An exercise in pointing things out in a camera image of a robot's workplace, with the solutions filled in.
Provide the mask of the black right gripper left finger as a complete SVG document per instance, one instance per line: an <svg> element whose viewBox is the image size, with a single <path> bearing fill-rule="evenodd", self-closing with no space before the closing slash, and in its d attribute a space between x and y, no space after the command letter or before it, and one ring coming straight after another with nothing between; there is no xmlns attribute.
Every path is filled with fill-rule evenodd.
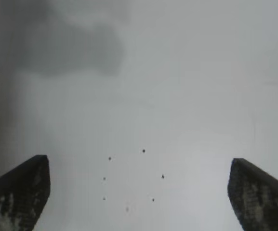
<svg viewBox="0 0 278 231"><path fill-rule="evenodd" d="M32 231L51 192L49 159L36 155L0 177L0 231Z"/></svg>

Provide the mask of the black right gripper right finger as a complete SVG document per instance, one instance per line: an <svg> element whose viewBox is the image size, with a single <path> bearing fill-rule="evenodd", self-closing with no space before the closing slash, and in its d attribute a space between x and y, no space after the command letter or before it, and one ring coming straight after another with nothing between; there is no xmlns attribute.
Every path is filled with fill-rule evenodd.
<svg viewBox="0 0 278 231"><path fill-rule="evenodd" d="M278 231L278 179L244 158L233 158L227 185L245 231Z"/></svg>

